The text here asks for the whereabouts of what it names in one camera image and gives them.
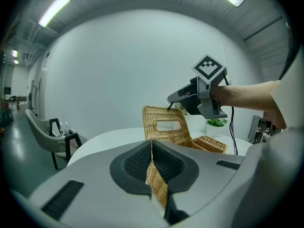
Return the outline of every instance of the floor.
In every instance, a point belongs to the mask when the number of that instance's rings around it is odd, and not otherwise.
[[[5,127],[1,150],[10,187],[25,197],[67,165],[56,158],[59,170],[55,170],[51,153],[38,145],[22,110],[14,116],[14,123]]]

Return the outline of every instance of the cable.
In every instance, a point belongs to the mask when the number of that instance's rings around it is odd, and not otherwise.
[[[226,85],[229,85],[225,75],[224,75],[224,80],[226,82]],[[229,125],[229,130],[230,130],[231,138],[232,138],[233,145],[234,145],[234,154],[238,155],[237,143],[236,143],[236,139],[234,137],[233,118],[234,118],[234,107],[232,106],[231,107],[231,121],[230,121],[230,125]]]

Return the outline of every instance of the white chair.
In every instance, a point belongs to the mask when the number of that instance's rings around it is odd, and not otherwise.
[[[75,139],[78,147],[82,145],[77,133],[65,136],[54,137],[52,124],[56,123],[59,129],[59,121],[57,118],[50,120],[38,119],[29,109],[25,110],[31,130],[38,144],[46,151],[52,153],[52,159],[55,169],[58,170],[55,155],[68,162],[77,148],[70,147],[70,140]]]

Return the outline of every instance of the white table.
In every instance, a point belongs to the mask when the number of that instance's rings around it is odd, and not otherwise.
[[[190,135],[192,138],[196,138],[202,135],[206,135],[206,133],[199,131],[190,131]],[[234,147],[231,136],[217,135],[213,138],[222,143],[225,143],[228,146],[226,154],[234,154]],[[89,154],[112,149],[121,145],[134,143],[142,140],[145,140],[143,128],[127,128],[103,133],[90,139],[89,141],[84,143],[78,150],[76,150],[67,165],[69,166],[75,161]],[[252,145],[251,143],[238,138],[236,138],[236,143],[238,154],[243,156],[246,155],[248,148]]]

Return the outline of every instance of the black rubber pad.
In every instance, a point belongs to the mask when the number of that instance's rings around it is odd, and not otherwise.
[[[240,164],[236,164],[236,163],[228,162],[228,161],[223,161],[223,160],[218,161],[216,164],[227,167],[227,168],[230,168],[230,169],[234,169],[234,170],[238,170],[239,166],[240,166]]]
[[[82,182],[70,180],[42,208],[42,211],[54,219],[60,219],[83,185]]]

